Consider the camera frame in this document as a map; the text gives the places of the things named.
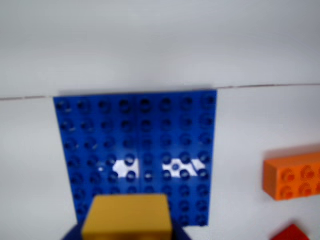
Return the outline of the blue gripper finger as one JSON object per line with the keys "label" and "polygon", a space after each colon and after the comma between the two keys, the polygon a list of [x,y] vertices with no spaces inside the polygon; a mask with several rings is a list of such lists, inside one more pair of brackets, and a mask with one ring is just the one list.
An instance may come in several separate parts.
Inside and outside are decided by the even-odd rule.
{"label": "blue gripper finger", "polygon": [[83,240],[82,228],[84,222],[77,223],[63,238],[62,240]]}
{"label": "blue gripper finger", "polygon": [[189,235],[184,231],[183,227],[174,219],[172,222],[172,240],[191,240]]}

